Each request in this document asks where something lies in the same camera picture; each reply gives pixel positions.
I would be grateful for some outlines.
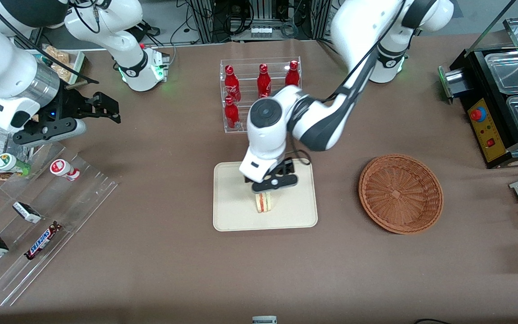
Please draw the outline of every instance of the brown table surface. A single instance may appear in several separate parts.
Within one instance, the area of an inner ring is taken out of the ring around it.
[[[247,137],[224,134],[219,61],[300,55],[304,89],[325,97],[340,59],[314,41],[184,47],[168,82],[140,94],[107,52],[87,53],[101,84],[81,92],[119,101],[123,123],[88,119],[64,145],[121,184],[0,324],[518,323],[518,168],[485,170],[437,75],[474,38],[418,37],[393,82],[368,85],[339,143],[311,154],[316,226],[230,233],[212,225],[213,169],[240,161]],[[422,234],[386,232],[358,200],[362,168],[388,153],[441,182],[444,211]]]

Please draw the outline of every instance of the small bottle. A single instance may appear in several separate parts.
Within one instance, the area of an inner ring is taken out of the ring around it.
[[[235,101],[241,101],[241,90],[239,89],[239,79],[233,72],[233,67],[227,65],[225,67],[225,90],[229,96],[232,96]]]
[[[62,176],[69,181],[75,181],[81,175],[78,168],[74,168],[69,164],[69,162],[63,160],[63,158],[58,158],[53,161],[49,166],[49,171],[51,171],[52,174]]]
[[[232,96],[225,98],[225,118],[227,119],[227,126],[230,129],[239,129],[241,127],[241,121],[239,121],[239,109],[234,104]]]
[[[299,80],[301,76],[299,76],[299,71],[297,68],[299,67],[299,62],[291,61],[289,63],[289,71],[285,76],[285,85],[286,86],[299,86]]]
[[[267,71],[267,64],[259,65],[259,77],[257,78],[257,98],[271,96],[271,76]]]
[[[0,170],[27,176],[31,171],[31,164],[20,161],[11,154],[3,153],[0,154]]]

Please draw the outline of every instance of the clear acrylic display shelf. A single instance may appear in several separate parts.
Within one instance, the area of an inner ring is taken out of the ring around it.
[[[78,168],[80,177],[70,182],[49,172],[51,162],[63,158]],[[0,305],[12,305],[39,273],[57,255],[117,187],[93,166],[71,153],[63,145],[42,146],[28,161],[31,173],[26,177],[12,176],[0,189],[0,236],[9,252],[0,256]],[[15,212],[15,201],[27,203],[43,219],[29,223]],[[63,228],[33,259],[23,253],[37,241],[45,230],[57,221]]]
[[[221,90],[221,106],[223,115],[223,127],[225,133],[246,133],[247,132],[247,114],[251,105],[258,99],[257,77],[259,76],[259,64],[265,63],[269,68],[269,76],[271,76],[272,93],[281,90],[285,86],[285,76],[289,70],[289,63],[293,60],[299,62],[298,72],[301,76],[299,87],[302,88],[303,75],[301,74],[301,57],[285,57],[285,58],[252,58],[252,59],[222,59],[219,67],[219,86]],[[232,65],[235,75],[239,79],[239,87],[241,89],[241,101],[236,105],[239,109],[239,119],[241,127],[239,129],[230,129],[225,118],[225,67]]]

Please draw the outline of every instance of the wicker basket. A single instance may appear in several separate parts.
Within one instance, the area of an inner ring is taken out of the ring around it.
[[[375,158],[359,179],[363,208],[377,224],[397,234],[433,226],[442,212],[441,185],[427,166],[411,156]]]

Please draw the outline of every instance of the robotic arm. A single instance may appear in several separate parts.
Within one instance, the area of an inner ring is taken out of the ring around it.
[[[73,6],[65,27],[75,38],[107,49],[119,65],[127,85],[147,91],[165,78],[163,56],[154,49],[142,49],[127,31],[143,18],[138,0],[91,0]]]
[[[35,14],[46,8],[45,14]],[[67,0],[0,0],[0,127],[19,145],[37,146],[85,132],[83,117],[121,123],[117,101],[97,92],[85,98],[6,36],[63,21]]]
[[[449,0],[345,1],[333,19],[331,34],[351,74],[335,91],[333,104],[327,107],[300,88],[287,86],[272,98],[257,100],[249,110],[249,148],[239,170],[253,181],[253,192],[294,186],[298,179],[290,161],[284,160],[286,132],[310,150],[329,150],[339,141],[370,77],[386,80],[397,74],[400,63],[382,66],[386,52],[382,48],[404,43],[402,54],[397,54],[402,57],[416,28],[440,29],[452,13]]]

